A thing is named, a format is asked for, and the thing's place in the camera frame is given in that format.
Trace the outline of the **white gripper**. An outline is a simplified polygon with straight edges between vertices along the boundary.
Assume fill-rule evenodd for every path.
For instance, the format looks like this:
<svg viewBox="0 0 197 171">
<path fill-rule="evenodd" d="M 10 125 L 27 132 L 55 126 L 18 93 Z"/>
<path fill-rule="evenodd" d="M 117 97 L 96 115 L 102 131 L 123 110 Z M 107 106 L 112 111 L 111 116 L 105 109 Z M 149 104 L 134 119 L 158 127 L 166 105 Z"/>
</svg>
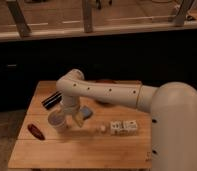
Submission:
<svg viewBox="0 0 197 171">
<path fill-rule="evenodd" d="M 79 126 L 84 124 L 83 115 L 78 112 L 80 109 L 80 98 L 74 96 L 63 96 L 60 101 L 61 113 L 63 115 L 74 115 L 73 120 Z"/>
</svg>

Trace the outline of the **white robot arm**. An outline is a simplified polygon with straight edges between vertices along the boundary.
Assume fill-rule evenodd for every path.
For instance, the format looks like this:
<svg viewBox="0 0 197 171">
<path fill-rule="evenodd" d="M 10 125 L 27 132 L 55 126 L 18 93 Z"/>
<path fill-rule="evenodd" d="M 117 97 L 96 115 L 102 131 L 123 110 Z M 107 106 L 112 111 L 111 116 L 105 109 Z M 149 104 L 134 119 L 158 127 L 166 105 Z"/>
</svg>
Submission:
<svg viewBox="0 0 197 171">
<path fill-rule="evenodd" d="M 151 123 L 151 171 L 197 171 L 197 90 L 183 82 L 160 87 L 88 82 L 72 69 L 56 82 L 62 109 L 75 114 L 88 97 L 146 112 Z"/>
</svg>

